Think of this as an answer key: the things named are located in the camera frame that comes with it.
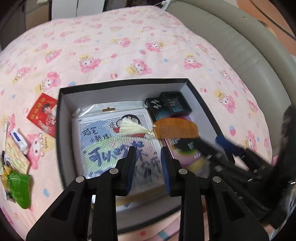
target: blue label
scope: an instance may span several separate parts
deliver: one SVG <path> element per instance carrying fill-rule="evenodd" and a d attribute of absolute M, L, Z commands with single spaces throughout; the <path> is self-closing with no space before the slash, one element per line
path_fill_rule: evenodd
<path fill-rule="evenodd" d="M 13 135 L 15 136 L 15 138 L 17 139 L 17 141 L 20 141 L 20 138 L 17 136 L 17 134 L 14 132 Z"/>

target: red card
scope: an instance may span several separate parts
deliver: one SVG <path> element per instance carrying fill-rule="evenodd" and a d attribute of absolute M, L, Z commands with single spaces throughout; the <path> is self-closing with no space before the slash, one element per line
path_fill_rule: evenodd
<path fill-rule="evenodd" d="M 55 138 L 56 109 L 57 100 L 42 93 L 30 110 L 27 119 Z"/>

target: person on red card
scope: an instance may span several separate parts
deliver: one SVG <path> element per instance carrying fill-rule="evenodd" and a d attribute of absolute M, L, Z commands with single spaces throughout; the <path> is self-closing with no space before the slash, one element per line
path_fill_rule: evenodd
<path fill-rule="evenodd" d="M 45 104 L 42 107 L 42 112 L 47 114 L 45 124 L 42 123 L 42 121 L 38 121 L 38 125 L 40 128 L 45 131 L 47 134 L 52 134 L 55 132 L 55 123 L 56 123 L 56 112 L 54 111 L 56 109 L 56 106 L 53 108 L 50 108 L 50 104 Z"/>

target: gray leather headboard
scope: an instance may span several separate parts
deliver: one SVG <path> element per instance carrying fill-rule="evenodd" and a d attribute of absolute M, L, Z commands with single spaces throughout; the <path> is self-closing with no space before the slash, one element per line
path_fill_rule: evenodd
<path fill-rule="evenodd" d="M 296 105 L 296 63 L 286 48 L 256 19 L 223 0 L 175 1 L 167 11 L 209 41 L 250 89 L 276 154 L 283 113 Z"/>

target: bed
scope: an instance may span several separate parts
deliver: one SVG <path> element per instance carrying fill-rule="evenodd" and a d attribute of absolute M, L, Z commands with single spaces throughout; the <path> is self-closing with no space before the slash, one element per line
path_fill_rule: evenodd
<path fill-rule="evenodd" d="M 222 0 L 171 1 L 166 12 L 145 6 L 103 14 L 104 17 L 94 15 L 43 24 L 21 35 L 0 54 L 2 119 L 8 117 L 15 122 L 28 141 L 36 137 L 41 142 L 41 133 L 42 141 L 48 143 L 46 150 L 39 148 L 38 156 L 33 157 L 37 168 L 29 171 L 34 178 L 31 207 L 22 210 L 0 198 L 2 211 L 22 238 L 64 185 L 56 162 L 55 140 L 26 119 L 41 92 L 57 99 L 61 87 L 131 78 L 196 79 L 199 71 L 195 88 L 223 134 L 238 144 L 247 144 L 245 140 L 249 137 L 251 143 L 256 143 L 253 150 L 267 161 L 271 161 L 272 154 L 276 155 L 279 149 L 282 114 L 289 105 L 295 105 L 296 68 L 291 56 L 257 20 Z M 130 29 L 125 32 L 124 26 Z M 110 34 L 108 40 L 103 37 L 104 31 Z M 33 61 L 33 56 L 40 61 Z M 170 68 L 159 67 L 165 64 Z M 202 65 L 213 68 L 204 70 Z M 217 81 L 209 85 L 212 71 L 216 71 Z M 224 93 L 222 85 L 231 88 L 231 93 Z M 220 99 L 223 94 L 234 101 L 223 102 L 223 98 Z M 245 94 L 247 101 L 238 104 L 237 100 Z M 240 111 L 238 107 L 243 118 L 236 117 L 234 124 L 230 124 L 225 116 L 233 117 Z M 140 225 L 134 229 L 170 214 L 172 212 L 156 213 L 146 222 L 139 220 Z M 168 227 L 170 236 L 177 232 L 177 217 L 173 216 L 175 223 Z M 153 237 L 162 229 L 160 225 L 151 232 L 142 230 L 145 235 L 136 231 L 137 238 Z"/>

